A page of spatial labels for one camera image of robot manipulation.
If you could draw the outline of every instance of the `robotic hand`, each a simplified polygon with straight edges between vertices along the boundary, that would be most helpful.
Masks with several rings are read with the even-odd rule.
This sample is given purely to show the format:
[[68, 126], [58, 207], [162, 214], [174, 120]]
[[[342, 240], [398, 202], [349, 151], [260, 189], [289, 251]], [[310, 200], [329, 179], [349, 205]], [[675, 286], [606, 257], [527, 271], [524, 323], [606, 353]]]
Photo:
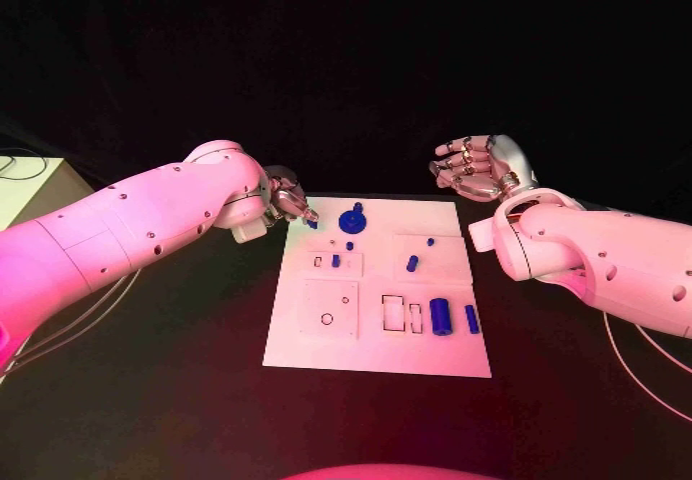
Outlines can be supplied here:
[[51, 315], [211, 226], [231, 229], [243, 243], [299, 217], [318, 226], [296, 174], [280, 166], [264, 170], [238, 143], [218, 140], [182, 163], [0, 232], [0, 376]]
[[507, 135], [466, 137], [436, 153], [449, 155], [430, 163], [437, 185], [475, 201], [501, 201], [495, 216], [469, 231], [476, 250], [495, 249], [512, 279], [561, 285], [594, 308], [692, 338], [692, 227], [609, 209], [589, 211], [540, 188]]

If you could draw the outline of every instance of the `black wire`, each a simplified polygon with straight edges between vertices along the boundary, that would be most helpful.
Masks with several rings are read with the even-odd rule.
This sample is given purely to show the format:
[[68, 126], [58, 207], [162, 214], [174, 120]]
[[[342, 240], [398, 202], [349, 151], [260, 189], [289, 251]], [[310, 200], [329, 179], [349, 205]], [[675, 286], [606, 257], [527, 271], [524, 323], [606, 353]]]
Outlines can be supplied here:
[[[32, 178], [37, 178], [48, 169], [47, 157], [44, 155], [39, 155], [34, 150], [29, 150], [28, 148], [22, 148], [22, 147], [0, 148], [0, 152], [8, 151], [8, 150], [21, 150], [24, 152], [29, 152], [35, 157], [41, 157], [41, 159], [44, 160], [44, 168], [41, 169], [39, 173], [35, 173], [29, 177], [16, 178], [16, 177], [0, 176], [0, 179], [5, 179], [5, 180], [31, 180]], [[0, 168], [0, 172], [18, 161], [16, 158], [12, 155], [9, 155], [9, 157], [11, 157], [11, 161], [5, 164], [3, 168]]]

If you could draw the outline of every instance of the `white board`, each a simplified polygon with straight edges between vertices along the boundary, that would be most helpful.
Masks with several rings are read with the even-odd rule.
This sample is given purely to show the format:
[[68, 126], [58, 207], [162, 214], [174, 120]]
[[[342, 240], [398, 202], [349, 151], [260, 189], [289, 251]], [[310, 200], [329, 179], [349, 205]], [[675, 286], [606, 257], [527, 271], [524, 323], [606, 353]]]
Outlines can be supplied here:
[[[481, 325], [455, 203], [331, 197], [309, 202], [319, 228], [300, 221], [289, 227], [264, 365], [491, 378], [483, 332], [470, 332], [465, 310], [473, 305]], [[355, 202], [368, 226], [351, 235], [339, 216]], [[433, 333], [434, 298], [450, 303], [447, 336]]]

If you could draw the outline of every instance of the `pink robotic arm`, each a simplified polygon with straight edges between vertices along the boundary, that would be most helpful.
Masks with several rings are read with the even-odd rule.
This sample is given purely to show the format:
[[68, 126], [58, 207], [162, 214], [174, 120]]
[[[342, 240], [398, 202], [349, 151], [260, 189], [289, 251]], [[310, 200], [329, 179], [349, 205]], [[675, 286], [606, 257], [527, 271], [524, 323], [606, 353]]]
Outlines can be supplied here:
[[211, 226], [230, 228], [243, 243], [283, 216], [315, 225], [293, 172], [267, 172], [238, 143], [214, 141], [182, 163], [127, 178], [0, 232], [0, 372], [51, 315]]
[[594, 308], [692, 338], [692, 227], [587, 211], [567, 195], [538, 188], [507, 135], [455, 140], [436, 153], [453, 154], [430, 165], [439, 186], [476, 201], [502, 201], [495, 216], [469, 230], [476, 250], [495, 249], [512, 279], [556, 283]]

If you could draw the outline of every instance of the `dark tabletop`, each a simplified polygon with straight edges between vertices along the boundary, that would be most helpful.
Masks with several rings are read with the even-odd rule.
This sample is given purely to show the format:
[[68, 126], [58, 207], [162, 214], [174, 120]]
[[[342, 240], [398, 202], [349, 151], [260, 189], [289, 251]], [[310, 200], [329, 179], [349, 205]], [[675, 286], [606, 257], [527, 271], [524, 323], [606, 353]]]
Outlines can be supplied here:
[[[458, 201], [465, 234], [494, 211], [423, 198]], [[514, 282], [469, 240], [492, 379], [263, 367], [286, 228], [246, 245], [214, 229], [145, 269], [103, 324], [8, 377], [2, 479], [273, 479], [372, 462], [691, 477], [692, 424], [629, 378], [600, 313], [560, 287]], [[692, 379], [629, 324], [613, 328], [633, 370], [691, 412]]]

